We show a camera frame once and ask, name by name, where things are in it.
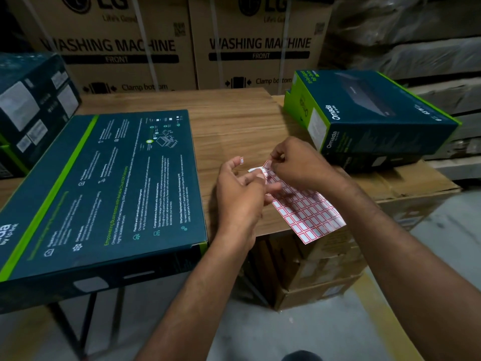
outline table surface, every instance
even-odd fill
[[[133,113],[187,109],[194,141],[197,171],[207,232],[216,226],[213,189],[219,167],[237,155],[244,157],[239,174],[262,166],[274,146],[289,135],[310,140],[307,131],[285,115],[280,105],[262,88],[172,91],[82,96],[76,115]],[[22,179],[0,182],[0,207]],[[273,206],[264,208],[256,235],[288,230],[289,225]]]

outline hand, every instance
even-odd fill
[[[261,218],[262,208],[274,199],[272,194],[281,191],[280,182],[267,184],[262,170],[257,169],[236,177],[232,169],[240,165],[241,158],[234,157],[220,166],[217,178],[217,205],[219,230],[226,238],[247,240],[248,249],[256,241],[254,227]]]
[[[270,159],[272,170],[298,190],[321,192],[324,185],[342,177],[309,143],[295,137],[279,143]]]

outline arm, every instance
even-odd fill
[[[137,361],[203,360],[247,253],[256,240],[254,226],[267,195],[280,184],[266,185],[260,170],[236,177],[240,157],[222,165],[217,180],[219,230],[212,245],[192,271]]]
[[[273,170],[320,192],[345,220],[406,334],[426,360],[479,359],[481,293],[401,228],[309,144],[289,138]]]

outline sticker sheet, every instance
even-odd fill
[[[262,170],[268,183],[282,183],[284,193],[276,195],[272,204],[304,244],[346,225],[339,212],[324,196],[313,191],[299,191],[287,185],[270,169],[270,165],[271,161],[267,161],[264,166],[256,168]]]

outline yellow floor line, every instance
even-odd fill
[[[35,307],[24,311],[18,325],[0,345],[2,359],[9,361],[31,361],[42,346],[45,336],[53,325],[46,307]]]
[[[364,273],[352,286],[369,314],[384,346],[395,361],[423,361],[418,350],[407,337],[393,311],[379,292],[374,280]]]

